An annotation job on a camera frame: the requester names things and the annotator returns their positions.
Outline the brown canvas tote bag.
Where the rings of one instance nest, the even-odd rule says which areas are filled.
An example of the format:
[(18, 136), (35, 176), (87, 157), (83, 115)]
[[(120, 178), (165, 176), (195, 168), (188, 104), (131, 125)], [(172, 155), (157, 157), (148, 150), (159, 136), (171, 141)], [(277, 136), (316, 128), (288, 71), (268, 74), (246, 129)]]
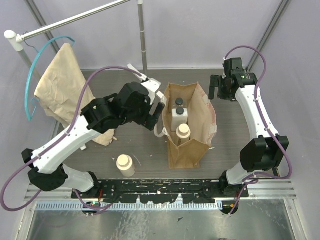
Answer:
[[(163, 129), (157, 135), (167, 136), (168, 166), (170, 169), (199, 168), (218, 130), (216, 111), (199, 83), (169, 83), (164, 96), (167, 103), (162, 112)], [(181, 145), (176, 145), (177, 135), (171, 131), (172, 106), (177, 98), (186, 101), (190, 127), (190, 138)]]

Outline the white bottle with dark cap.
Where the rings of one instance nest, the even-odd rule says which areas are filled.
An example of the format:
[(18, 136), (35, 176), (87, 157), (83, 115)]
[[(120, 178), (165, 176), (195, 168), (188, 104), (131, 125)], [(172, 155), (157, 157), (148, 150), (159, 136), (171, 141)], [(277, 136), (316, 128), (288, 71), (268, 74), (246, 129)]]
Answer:
[(188, 121), (188, 109), (184, 107), (173, 108), (171, 111), (171, 131), (175, 132), (181, 124)]

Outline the beige bottle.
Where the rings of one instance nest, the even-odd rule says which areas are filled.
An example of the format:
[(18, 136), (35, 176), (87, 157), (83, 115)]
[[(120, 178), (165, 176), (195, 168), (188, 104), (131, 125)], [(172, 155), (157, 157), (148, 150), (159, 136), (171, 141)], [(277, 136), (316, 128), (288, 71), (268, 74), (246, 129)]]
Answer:
[(116, 160), (116, 166), (124, 177), (130, 178), (136, 173), (136, 168), (129, 155), (121, 154)]
[(186, 123), (181, 124), (176, 129), (176, 145), (180, 146), (190, 140), (191, 130)]

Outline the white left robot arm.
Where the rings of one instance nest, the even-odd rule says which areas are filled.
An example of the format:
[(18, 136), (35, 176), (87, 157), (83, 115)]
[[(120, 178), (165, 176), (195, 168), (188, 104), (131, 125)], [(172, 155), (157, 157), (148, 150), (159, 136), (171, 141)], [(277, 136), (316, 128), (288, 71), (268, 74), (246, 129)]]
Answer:
[(88, 198), (97, 197), (100, 193), (97, 177), (89, 171), (72, 169), (64, 161), (87, 142), (127, 123), (135, 122), (153, 131), (166, 103), (161, 100), (150, 114), (155, 98), (164, 97), (160, 86), (155, 79), (127, 83), (119, 93), (92, 100), (74, 123), (43, 147), (25, 149), (22, 157), (31, 165), (30, 183), (44, 192), (66, 187), (78, 190)]

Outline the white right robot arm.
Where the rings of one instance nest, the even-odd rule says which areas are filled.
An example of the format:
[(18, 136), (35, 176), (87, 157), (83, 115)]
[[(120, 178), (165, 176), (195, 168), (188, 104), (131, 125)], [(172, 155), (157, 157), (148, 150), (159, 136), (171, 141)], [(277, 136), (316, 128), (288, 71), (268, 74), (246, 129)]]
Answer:
[(254, 73), (246, 72), (242, 59), (226, 59), (223, 68), (223, 75), (211, 75), (208, 98), (237, 101), (250, 134), (249, 143), (240, 151), (239, 163), (224, 171), (219, 178), (220, 193), (231, 197), (248, 176), (265, 174), (277, 168), (289, 140), (287, 136), (279, 135), (273, 126), (261, 98), (258, 78)]

